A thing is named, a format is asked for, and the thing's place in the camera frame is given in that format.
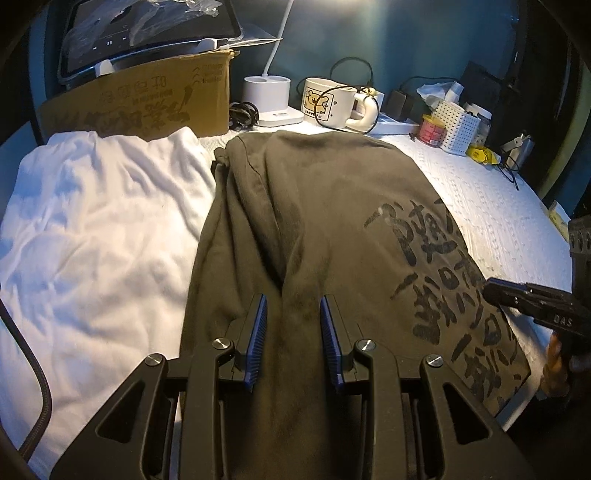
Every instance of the cardboard box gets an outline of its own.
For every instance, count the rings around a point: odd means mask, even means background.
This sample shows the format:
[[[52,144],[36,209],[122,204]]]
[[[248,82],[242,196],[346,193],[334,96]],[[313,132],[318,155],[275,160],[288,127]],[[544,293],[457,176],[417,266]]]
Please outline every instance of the cardboard box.
[[[41,105],[45,138],[95,130],[146,141],[190,127],[198,137],[228,131],[232,50],[151,61],[99,77]]]

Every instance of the hand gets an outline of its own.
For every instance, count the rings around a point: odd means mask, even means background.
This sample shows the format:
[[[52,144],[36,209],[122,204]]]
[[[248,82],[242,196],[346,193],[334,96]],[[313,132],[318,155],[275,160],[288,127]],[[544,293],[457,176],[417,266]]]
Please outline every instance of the hand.
[[[546,352],[546,365],[540,387],[549,397],[565,397],[569,391],[569,372],[582,374],[591,371],[591,353],[574,356],[568,365],[563,364],[560,351],[562,344],[554,332]]]

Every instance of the mug handle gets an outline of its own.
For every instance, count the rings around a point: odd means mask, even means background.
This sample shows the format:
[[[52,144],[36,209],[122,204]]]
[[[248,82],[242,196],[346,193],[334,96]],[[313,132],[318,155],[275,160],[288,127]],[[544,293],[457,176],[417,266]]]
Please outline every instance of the mug handle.
[[[363,104],[363,108],[365,110],[365,114],[359,120],[355,120],[353,118],[349,118],[345,125],[348,128],[353,130],[357,130],[358,132],[366,132],[371,128],[374,124],[375,119],[377,119],[379,115],[379,109],[377,101],[374,100],[374,97],[368,95],[367,93],[358,92],[355,94],[355,100],[361,102]]]

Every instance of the red container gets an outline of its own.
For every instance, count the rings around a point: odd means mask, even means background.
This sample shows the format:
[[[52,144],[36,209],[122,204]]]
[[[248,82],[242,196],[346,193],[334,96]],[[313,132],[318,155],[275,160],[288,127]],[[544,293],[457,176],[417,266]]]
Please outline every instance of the red container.
[[[427,145],[438,147],[445,136],[445,124],[431,115],[423,115],[423,123],[417,138]]]

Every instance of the white bedsheet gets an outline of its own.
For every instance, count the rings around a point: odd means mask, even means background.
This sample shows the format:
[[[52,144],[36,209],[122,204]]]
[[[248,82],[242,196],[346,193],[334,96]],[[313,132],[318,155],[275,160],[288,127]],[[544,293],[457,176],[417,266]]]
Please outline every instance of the white bedsheet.
[[[304,134],[325,129],[285,127]],[[273,131],[276,129],[259,129]],[[213,150],[184,128],[149,144],[55,135],[28,155],[0,229],[2,299],[44,368],[50,427],[31,461],[42,478],[143,357],[178,355],[197,243],[215,184]],[[382,137],[412,157],[452,212],[485,276],[570,290],[564,239],[534,192],[468,158]],[[550,332],[513,317],[532,376],[498,420],[508,428],[535,394]],[[0,417],[19,445],[41,406],[37,382],[0,328]]]
[[[0,284],[53,397],[30,462],[41,478],[145,356],[178,356],[215,195],[211,160],[188,128],[150,143],[59,134],[23,159],[0,230]],[[3,325],[0,385],[0,418],[19,446],[41,396]]]

